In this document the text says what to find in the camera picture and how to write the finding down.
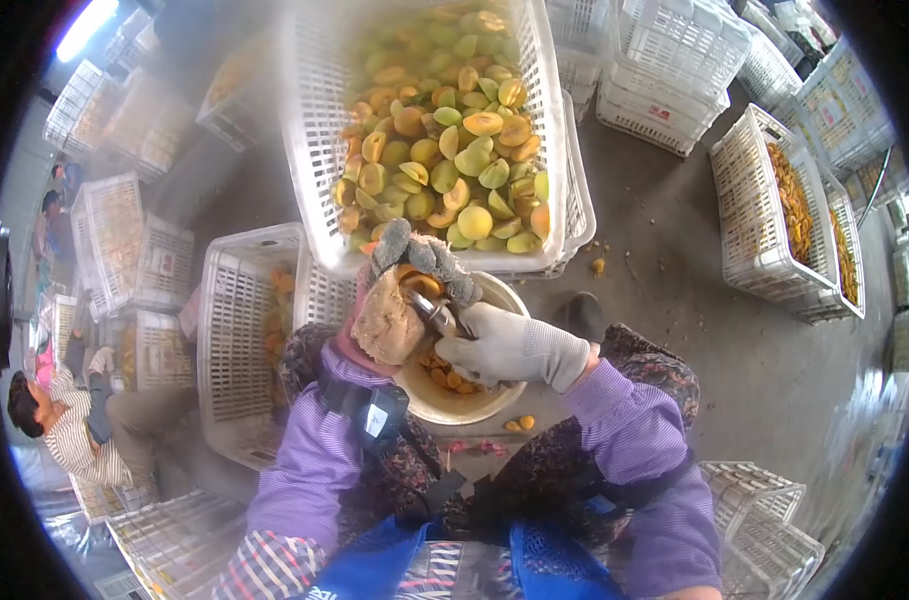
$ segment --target fluorescent light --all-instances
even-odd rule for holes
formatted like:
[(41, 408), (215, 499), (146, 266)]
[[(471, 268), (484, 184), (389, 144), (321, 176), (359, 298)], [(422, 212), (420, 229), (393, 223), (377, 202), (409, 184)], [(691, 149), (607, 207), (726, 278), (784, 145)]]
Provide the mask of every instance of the fluorescent light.
[(94, 32), (113, 17), (117, 2), (118, 0), (91, 0), (58, 46), (58, 58), (62, 63), (68, 63), (84, 50)]

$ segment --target floral pants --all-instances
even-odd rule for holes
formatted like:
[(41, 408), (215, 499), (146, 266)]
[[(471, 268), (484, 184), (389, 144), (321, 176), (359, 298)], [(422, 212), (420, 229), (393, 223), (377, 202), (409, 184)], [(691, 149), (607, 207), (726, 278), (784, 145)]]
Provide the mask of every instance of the floral pants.
[[(293, 401), (314, 380), (320, 349), (337, 327), (310, 324), (287, 340), (280, 361), (280, 378)], [(678, 403), (687, 430), (697, 416), (698, 383), (676, 355), (654, 345), (623, 324), (614, 324), (601, 343), (602, 358), (626, 378), (659, 388)], [(574, 474), (596, 471), (592, 455), (581, 448), (581, 425), (574, 417), (550, 427), (526, 443), (490, 484), (502, 514), (535, 517), (549, 511), (553, 520), (589, 548), (611, 543), (629, 517), (610, 522), (584, 510), (570, 498)], [(397, 452), (386, 458), (365, 455), (357, 486), (341, 494), (339, 543), (350, 544), (361, 533), (390, 515), (402, 516), (421, 508), (424, 493), (443, 474), (442, 455), (421, 421), (408, 413), (397, 439)], [(455, 494), (440, 518), (453, 539), (478, 535), (483, 519), (471, 498)], [(486, 514), (490, 507), (485, 507)]]

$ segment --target blue apron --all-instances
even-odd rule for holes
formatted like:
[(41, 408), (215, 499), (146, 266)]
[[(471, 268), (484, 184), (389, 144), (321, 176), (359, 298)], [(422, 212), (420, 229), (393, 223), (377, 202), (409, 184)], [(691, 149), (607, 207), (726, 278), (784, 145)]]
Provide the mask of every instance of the blue apron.
[[(391, 600), (404, 573), (430, 536), (443, 540), (440, 527), (398, 527), (391, 517), (340, 549), (318, 575), (308, 598)], [(626, 600), (609, 571), (569, 536), (544, 525), (511, 527), (511, 569), (526, 600)]]

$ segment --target purple sleeve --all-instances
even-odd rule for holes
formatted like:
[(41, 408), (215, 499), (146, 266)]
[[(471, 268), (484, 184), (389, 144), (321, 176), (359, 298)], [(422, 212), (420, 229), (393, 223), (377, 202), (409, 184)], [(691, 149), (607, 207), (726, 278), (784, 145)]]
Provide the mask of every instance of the purple sleeve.
[[(321, 356), (336, 378), (365, 387), (390, 382), (340, 356), (329, 345)], [(248, 531), (315, 540), (330, 553), (337, 544), (338, 495), (357, 483), (361, 449), (353, 437), (351, 420), (326, 413), (319, 400), (318, 386), (312, 383), (295, 401), (278, 461), (261, 472), (257, 495), (248, 508)]]
[[(602, 360), (565, 396), (581, 423), (581, 445), (605, 478), (623, 485), (657, 477), (685, 459), (677, 404), (663, 391), (633, 383)], [(720, 589), (720, 540), (711, 490), (692, 464), (677, 485), (631, 518), (635, 537), (627, 570), (632, 597), (693, 586)]]

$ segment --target black wristband device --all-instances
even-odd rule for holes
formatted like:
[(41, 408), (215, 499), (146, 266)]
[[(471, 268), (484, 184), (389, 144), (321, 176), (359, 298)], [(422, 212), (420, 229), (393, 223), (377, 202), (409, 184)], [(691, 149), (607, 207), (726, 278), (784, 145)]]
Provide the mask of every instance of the black wristband device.
[(325, 409), (351, 418), (363, 450), (381, 455), (395, 449), (409, 402), (406, 391), (396, 385), (369, 389), (337, 379), (323, 367), (316, 375)]

